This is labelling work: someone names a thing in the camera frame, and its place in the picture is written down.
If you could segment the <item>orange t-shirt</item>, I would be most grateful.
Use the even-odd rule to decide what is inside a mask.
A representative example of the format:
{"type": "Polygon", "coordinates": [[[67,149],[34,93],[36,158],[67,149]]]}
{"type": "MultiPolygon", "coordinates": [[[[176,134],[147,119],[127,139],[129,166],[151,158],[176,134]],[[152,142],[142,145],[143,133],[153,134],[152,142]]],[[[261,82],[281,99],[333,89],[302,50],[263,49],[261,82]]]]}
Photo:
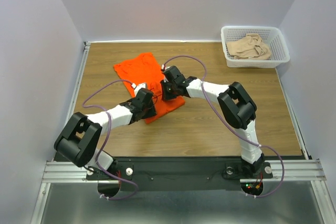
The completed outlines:
{"type": "Polygon", "coordinates": [[[164,75],[161,73],[161,66],[152,53],[141,53],[133,59],[115,64],[113,68],[120,79],[129,80],[135,84],[146,83],[147,89],[154,93],[156,115],[145,119],[147,124],[185,104],[182,97],[168,101],[162,99],[163,92],[160,81],[163,80],[164,75]]]}

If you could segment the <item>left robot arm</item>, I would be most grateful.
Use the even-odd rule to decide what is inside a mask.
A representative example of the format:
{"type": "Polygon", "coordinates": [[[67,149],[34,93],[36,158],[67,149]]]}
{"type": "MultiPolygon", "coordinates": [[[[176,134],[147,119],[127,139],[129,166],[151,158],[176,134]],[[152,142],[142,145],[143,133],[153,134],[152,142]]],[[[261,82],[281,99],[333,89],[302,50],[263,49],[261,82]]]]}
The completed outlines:
{"type": "Polygon", "coordinates": [[[117,172],[115,159],[97,148],[101,135],[108,140],[111,130],[133,124],[156,115],[156,95],[143,86],[135,89],[135,97],[116,105],[114,108],[97,108],[102,111],[85,115],[74,113],[56,138],[54,149],[79,168],[84,168],[87,176],[98,175],[120,182],[133,182],[121,178],[117,172]]]}

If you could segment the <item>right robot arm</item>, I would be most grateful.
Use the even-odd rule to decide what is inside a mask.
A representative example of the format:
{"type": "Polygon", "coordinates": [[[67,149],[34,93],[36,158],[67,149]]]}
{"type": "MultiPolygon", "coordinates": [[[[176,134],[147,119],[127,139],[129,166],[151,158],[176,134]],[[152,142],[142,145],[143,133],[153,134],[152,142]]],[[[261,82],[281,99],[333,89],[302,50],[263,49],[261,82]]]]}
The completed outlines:
{"type": "Polygon", "coordinates": [[[253,177],[261,170],[265,161],[258,142],[255,119],[257,106],[239,82],[230,85],[205,82],[196,77],[184,77],[176,66],[162,65],[164,79],[161,81],[163,99],[177,97],[205,99],[214,110],[214,103],[220,106],[219,119],[235,134],[241,148],[241,170],[253,177]]]}

